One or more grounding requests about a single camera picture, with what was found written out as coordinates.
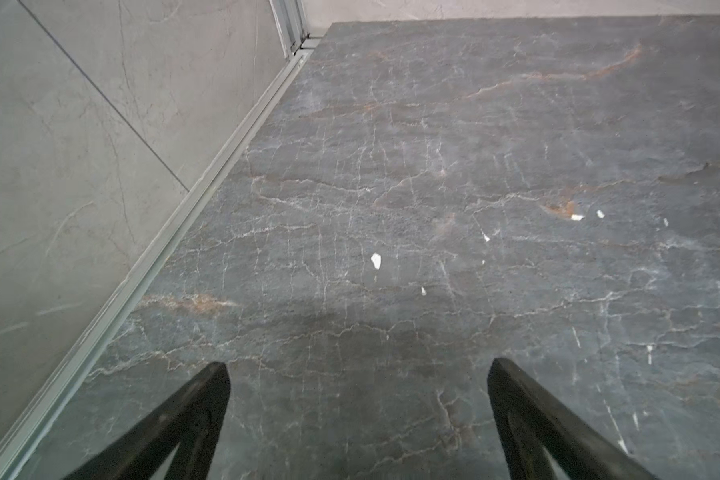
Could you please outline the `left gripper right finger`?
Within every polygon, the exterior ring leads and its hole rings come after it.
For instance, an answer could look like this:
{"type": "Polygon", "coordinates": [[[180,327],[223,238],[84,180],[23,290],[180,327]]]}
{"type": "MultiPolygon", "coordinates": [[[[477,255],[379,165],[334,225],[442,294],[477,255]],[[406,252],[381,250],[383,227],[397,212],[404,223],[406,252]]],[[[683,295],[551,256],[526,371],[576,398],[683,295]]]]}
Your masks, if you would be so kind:
{"type": "Polygon", "coordinates": [[[487,391],[512,479],[653,479],[516,363],[496,358],[487,391]]]}

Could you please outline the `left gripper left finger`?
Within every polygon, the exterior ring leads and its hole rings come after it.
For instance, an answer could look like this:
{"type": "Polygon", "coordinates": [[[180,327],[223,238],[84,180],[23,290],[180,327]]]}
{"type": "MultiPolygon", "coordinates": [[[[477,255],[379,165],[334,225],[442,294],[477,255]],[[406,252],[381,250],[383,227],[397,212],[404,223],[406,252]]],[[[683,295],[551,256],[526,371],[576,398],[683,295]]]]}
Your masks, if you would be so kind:
{"type": "Polygon", "coordinates": [[[211,362],[69,479],[149,479],[167,458],[167,479],[205,479],[230,398],[227,367],[211,362]]]}

